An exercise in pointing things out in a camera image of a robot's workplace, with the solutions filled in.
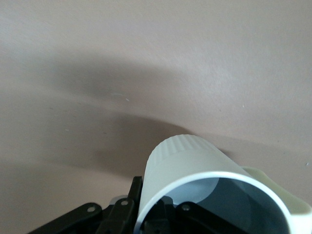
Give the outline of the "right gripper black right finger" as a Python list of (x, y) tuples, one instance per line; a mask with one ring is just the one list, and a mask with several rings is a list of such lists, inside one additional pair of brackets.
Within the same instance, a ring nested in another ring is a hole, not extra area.
[(196, 203), (174, 205), (170, 197), (160, 199), (142, 223), (144, 234), (245, 234), (246, 231)]

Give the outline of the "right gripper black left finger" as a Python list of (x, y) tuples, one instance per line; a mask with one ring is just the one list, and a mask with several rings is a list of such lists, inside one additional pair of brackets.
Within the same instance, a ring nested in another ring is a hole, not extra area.
[(32, 234), (132, 234), (138, 214), (143, 179), (133, 178), (128, 195), (103, 209), (83, 204), (34, 229)]

